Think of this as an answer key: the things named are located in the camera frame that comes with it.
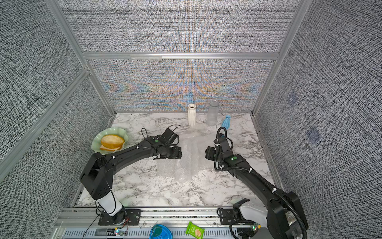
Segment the clear glass vase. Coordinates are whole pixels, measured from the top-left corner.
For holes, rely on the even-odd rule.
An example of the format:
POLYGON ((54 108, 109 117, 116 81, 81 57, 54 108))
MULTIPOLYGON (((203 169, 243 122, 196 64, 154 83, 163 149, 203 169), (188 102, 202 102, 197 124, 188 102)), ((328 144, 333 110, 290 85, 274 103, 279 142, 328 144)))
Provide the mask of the clear glass vase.
POLYGON ((212 100, 209 103, 208 114, 207 114, 207 125, 214 126, 217 124, 218 117, 218 108, 219 102, 216 100, 212 100))

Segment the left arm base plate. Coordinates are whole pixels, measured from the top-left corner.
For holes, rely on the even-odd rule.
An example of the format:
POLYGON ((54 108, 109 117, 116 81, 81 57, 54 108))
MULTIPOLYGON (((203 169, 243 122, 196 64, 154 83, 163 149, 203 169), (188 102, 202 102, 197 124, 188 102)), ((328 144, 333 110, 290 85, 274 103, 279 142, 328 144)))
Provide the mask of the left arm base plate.
POLYGON ((125 209, 122 208, 113 216, 110 216, 106 211, 102 212, 100 219, 98 221, 99 226, 117 226, 122 227, 123 225, 133 225, 137 226, 139 224, 140 209, 125 209))

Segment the blue ribbed glass vase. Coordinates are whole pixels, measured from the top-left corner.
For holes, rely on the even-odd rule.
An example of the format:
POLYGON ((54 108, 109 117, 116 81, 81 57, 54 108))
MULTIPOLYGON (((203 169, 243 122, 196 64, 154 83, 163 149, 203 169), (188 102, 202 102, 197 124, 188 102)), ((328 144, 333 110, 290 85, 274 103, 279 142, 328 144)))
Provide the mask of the blue ribbed glass vase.
POLYGON ((231 124, 231 116, 226 115, 221 126, 224 127, 226 130, 228 130, 230 128, 230 124, 231 124))

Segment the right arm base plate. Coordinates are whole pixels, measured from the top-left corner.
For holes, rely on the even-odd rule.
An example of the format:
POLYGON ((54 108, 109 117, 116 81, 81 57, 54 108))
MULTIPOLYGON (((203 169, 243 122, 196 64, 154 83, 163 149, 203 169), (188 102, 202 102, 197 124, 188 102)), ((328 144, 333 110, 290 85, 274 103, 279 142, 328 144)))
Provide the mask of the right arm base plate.
POLYGON ((219 207, 217 209, 217 215, 219 216, 222 225, 230 225, 233 222, 242 220, 241 213, 236 208, 219 207))

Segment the white ribbed ceramic vase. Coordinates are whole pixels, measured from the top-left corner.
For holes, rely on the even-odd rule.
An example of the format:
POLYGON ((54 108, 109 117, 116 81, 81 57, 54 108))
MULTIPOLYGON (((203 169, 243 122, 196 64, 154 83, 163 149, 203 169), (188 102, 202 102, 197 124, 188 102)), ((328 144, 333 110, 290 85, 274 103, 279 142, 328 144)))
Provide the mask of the white ribbed ceramic vase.
POLYGON ((188 124, 191 127, 196 125, 196 105, 189 104, 188 105, 188 124))

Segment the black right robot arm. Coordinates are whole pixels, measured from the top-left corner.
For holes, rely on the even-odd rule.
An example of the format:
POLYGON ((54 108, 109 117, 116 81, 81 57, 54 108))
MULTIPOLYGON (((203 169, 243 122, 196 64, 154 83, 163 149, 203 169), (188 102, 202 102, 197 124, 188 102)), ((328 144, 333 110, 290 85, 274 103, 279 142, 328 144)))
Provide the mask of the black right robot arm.
POLYGON ((299 197, 293 192, 286 193, 261 176, 244 157, 234 154, 233 142, 227 137, 225 127, 216 132, 214 147, 206 149, 206 159, 214 161, 216 171, 229 172, 243 182, 267 209, 266 225, 275 239, 293 239, 286 212, 294 215, 303 239, 307 239, 309 228, 299 197))

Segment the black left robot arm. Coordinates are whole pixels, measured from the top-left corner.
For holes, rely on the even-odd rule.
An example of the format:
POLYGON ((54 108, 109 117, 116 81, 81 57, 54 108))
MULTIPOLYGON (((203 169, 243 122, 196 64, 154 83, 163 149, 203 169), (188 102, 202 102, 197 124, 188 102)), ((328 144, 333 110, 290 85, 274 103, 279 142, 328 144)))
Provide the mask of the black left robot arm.
POLYGON ((114 225, 121 225, 127 220, 127 213, 122 203, 112 191, 113 177, 120 170, 141 159, 180 159, 182 148, 168 143, 159 137, 147 137, 142 142, 127 149, 102 155, 94 153, 80 175, 80 182, 108 215, 114 225))

